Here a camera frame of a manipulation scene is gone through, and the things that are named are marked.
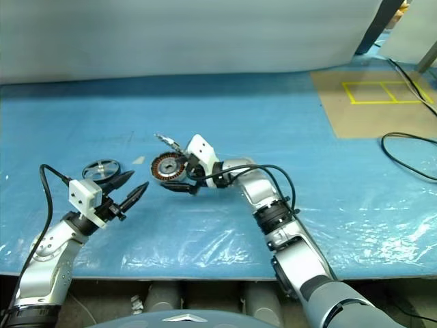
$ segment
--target cardboard sheet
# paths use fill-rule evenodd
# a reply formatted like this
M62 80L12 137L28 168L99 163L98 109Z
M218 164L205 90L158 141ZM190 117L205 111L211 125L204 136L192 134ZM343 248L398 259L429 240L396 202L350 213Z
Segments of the cardboard sheet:
M426 99L436 92L414 75ZM338 138L372 138L402 131L437 136L437 120L407 88L396 72L312 72L311 77Z

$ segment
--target white component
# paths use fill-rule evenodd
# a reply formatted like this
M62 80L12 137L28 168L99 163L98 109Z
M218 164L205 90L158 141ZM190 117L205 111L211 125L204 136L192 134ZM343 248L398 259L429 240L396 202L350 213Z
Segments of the white component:
M206 176L209 176L212 173L214 164L219 162L219 159L214 152L214 148L201 135L195 135L191 139L185 152L188 155L193 154L199 159L199 164L205 170ZM206 184L210 188L216 188L216 185L211 178L206 180Z
M90 179L71 180L68 185L68 201L82 215L87 217L99 228L104 228L106 223L95 215L95 207L102 203L102 188Z

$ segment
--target cable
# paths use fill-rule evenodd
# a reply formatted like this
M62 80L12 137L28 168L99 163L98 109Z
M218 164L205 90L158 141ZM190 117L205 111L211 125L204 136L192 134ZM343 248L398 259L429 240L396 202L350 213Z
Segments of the cable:
M395 68L396 72L399 73L401 78L406 83L408 89L410 89L410 91L416 96L416 98L418 98L435 116L437 116L437 109L434 108L429 102L427 102L426 99L424 99L418 87L410 78L410 76L405 72L405 70L391 58L388 58L387 61Z
M86 307L82 302L80 302L71 292L69 292L68 294L71 296L72 299L76 301L76 303L78 303L85 310L85 312L88 313L88 316L91 318L91 320L93 320L93 324L97 325L97 320L94 318L91 311L88 310L88 307Z
M394 300L392 294L389 291L385 291L385 295L387 296L387 298L389 299L389 301L403 314L405 314L406 316L411 316L413 318L418 318L418 319L422 319L422 320L428 320L428 321L432 321L433 323L437 323L437 319L433 319L433 318L429 318L427 316L419 316L418 314L413 314L410 312L405 311L402 307L400 307Z
M238 166L230 167L229 169L224 169L224 170L219 171L219 172L214 173L214 174L210 174L208 176L202 176L200 178L192 176L190 171L187 170L187 176L191 180L194 180L194 181L204 181L204 180L207 180L207 179L210 179L210 178L215 178L217 176L222 176L225 173L236 171L237 169L247 169L247 170L244 170L243 172L238 173L235 177L233 177L229 181L229 184L231 184L231 183L233 183L235 181L235 179L237 177L243 175L244 173L247 173L247 172L252 171L254 169L262 169L263 171L265 171L270 176L270 178L273 181L274 186L276 187L276 189L278 191L278 194L279 194L280 198L282 200L284 200L285 197L284 197L284 195L282 193L282 190L281 190L281 188L279 186L279 183L276 180L276 178L274 177L274 175L272 174L272 172L270 172L270 170L267 169L268 167L269 168L273 168L273 169L277 169L278 171L280 171L285 176L285 178L287 179L288 183L290 184L290 187L292 189L292 205L291 205L291 208L290 208L290 206L288 206L287 202L285 202L285 203L287 204L287 207L290 209L290 211L292 211L294 213L294 211L295 211L294 207L296 205L296 190L294 188L294 184L293 184L292 179L290 178L290 176L287 174L287 172L284 169L280 168L279 166L276 166L276 165L257 165L257 164L238 165Z
M27 266L29 265L30 261L32 260L33 255L36 252L36 249L38 248L39 244L41 243L41 240L44 238L44 235L46 234L46 232L48 230L48 227L50 226L50 223L52 221L53 202L52 202L52 195L51 195L51 192L50 192L50 188L48 186L47 177L46 177L46 173L45 173L46 169L48 171L52 172L57 177L61 178L62 182L66 183L67 185L68 185L68 181L70 181L69 177L64 176L63 174L59 173L58 171L53 169L51 166L48 166L47 164L42 164L40 166L40 179L41 179L42 187L44 188L44 193L46 195L46 200L47 200L47 218L46 218L46 223L44 224L44 227L43 227L43 229L41 231L41 234L38 237L35 245L32 247L32 250L30 251L29 255L27 256L27 259L26 259L26 262L23 265L23 268L21 269L20 275L18 276L18 280L17 280L16 285L15 285L14 292L12 294L12 299L10 301L10 304L9 304L7 310L6 310L5 316L3 317L2 321L1 321L0 327L3 327L3 325L5 324L5 322L6 322L7 318L8 318L9 310L11 310L14 307L15 297L16 297L16 294L18 292L18 289L20 288L21 278L23 277L23 274L26 271Z
M417 140L422 140L422 141L426 141L429 142L430 144L434 144L437 146L437 141L436 140L432 140L432 139L427 139L427 138L423 138L423 137L419 137L418 135L411 135L409 133L403 133L403 132L390 132L385 134L382 138L381 138L381 149L382 151L385 153L385 155L387 155L392 161L395 161L396 163L398 163L399 165L417 173L420 176L423 176L427 179L433 180L433 181L437 181L437 176L430 176L422 171L419 171L418 169L414 168L411 165L406 164L405 162L401 161L400 159L397 159L396 157L394 157L386 148L385 146L385 139L387 137L399 137L399 138L411 138L411 139L417 139Z

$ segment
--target metal gear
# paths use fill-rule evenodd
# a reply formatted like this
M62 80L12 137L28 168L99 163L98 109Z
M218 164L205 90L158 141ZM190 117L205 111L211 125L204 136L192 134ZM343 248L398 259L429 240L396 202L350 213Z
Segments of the metal gear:
M185 165L181 164L181 154L165 152L152 161L152 175L159 181L183 180L186 176Z

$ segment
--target small metal part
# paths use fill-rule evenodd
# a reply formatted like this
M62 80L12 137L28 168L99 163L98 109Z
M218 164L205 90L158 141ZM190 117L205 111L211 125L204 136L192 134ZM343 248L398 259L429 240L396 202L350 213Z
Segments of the small metal part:
M152 161L152 175L159 181L183 180L185 173L184 157L177 152L166 152Z
M176 141L174 141L172 138L168 138L164 135L160 135L159 133L155 133L155 137L157 137L160 141L171 147L176 152L180 154L184 154L184 151L181 149L179 144Z
M87 165L82 171L84 179L104 183L120 173L120 164L115 159L100 159Z

